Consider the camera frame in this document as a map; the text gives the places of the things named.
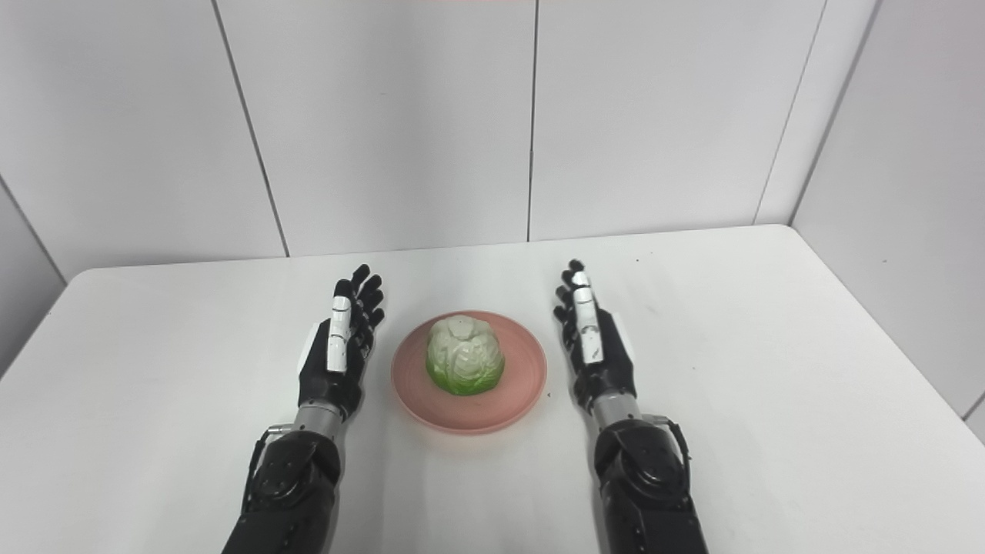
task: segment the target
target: white wall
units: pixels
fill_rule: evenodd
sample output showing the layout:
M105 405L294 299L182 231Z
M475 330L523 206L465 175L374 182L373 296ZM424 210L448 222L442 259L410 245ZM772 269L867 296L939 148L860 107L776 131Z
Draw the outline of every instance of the white wall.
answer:
M773 221L871 3L220 0L265 175L210 3L0 0L0 168L68 278Z
M0 177L0 376L62 288Z
M69 279L283 255L212 6L0 0L0 171Z
M794 220L961 415L985 391L983 21L882 5Z
M534 0L222 0L291 254L526 239Z
M840 13L810 82L823 97L836 96L858 43L853 18L864 25L871 7L830 4ZM543 2L531 239L751 224L824 6ZM806 104L826 115L832 102ZM825 122L798 119L818 128L814 146ZM798 160L805 171L811 159ZM802 184L774 186L796 197Z
M788 225L876 0L826 0L754 223Z

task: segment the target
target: white finger segment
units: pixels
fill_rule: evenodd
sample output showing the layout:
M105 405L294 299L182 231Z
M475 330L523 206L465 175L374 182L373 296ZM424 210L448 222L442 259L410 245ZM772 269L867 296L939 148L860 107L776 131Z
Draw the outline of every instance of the white finger segment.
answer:
M346 372L346 345L349 343L349 322L353 315L353 303L346 297L332 300L332 319L328 324L328 364L332 373Z
M602 352L602 333L599 330L599 316L595 310L595 297L588 283L588 276L579 271L571 278L576 289L571 293L574 300L574 317L581 337L581 358L586 364L605 360Z

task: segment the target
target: pink plate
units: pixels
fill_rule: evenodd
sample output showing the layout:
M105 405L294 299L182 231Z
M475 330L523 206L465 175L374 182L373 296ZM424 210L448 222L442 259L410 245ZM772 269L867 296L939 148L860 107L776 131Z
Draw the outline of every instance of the pink plate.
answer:
M427 333L439 319L462 313L492 326L506 365L499 384L471 396L438 388L425 370ZM393 356L390 379L400 402L418 420L440 431L480 435L506 427L534 407L544 390L548 362L534 335L516 321L492 312L451 312L422 323Z

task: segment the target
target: cabbage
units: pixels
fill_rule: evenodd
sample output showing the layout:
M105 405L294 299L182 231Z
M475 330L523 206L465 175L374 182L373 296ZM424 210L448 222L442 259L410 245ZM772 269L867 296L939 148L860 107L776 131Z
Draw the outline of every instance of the cabbage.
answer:
M452 394L493 388L505 364L493 328L480 319L453 315L435 323L427 336L427 374Z

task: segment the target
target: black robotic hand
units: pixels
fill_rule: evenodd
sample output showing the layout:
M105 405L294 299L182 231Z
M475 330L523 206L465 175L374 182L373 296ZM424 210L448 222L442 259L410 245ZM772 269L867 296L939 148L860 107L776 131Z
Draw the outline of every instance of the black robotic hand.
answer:
M612 314L599 308L585 266L576 259L560 274L563 285L556 294L561 340L574 369L574 393L589 413L592 402L608 392L636 397L632 360L626 353Z
M342 476L336 436L360 404L362 372L383 319L381 283L361 265L352 280L335 285L332 315L318 326L301 369L295 422L271 427L257 441L223 554L322 552ZM280 438L268 445L271 435Z
M369 277L363 264L352 280L335 285L332 316L321 322L299 376L297 405L326 403L337 406L348 419L362 398L362 370L373 345L373 332L383 320L382 284L379 275Z
M636 405L632 360L610 313L598 308L585 267L561 273L555 308L578 404L595 419L594 469L612 554L707 554L690 496L681 428Z

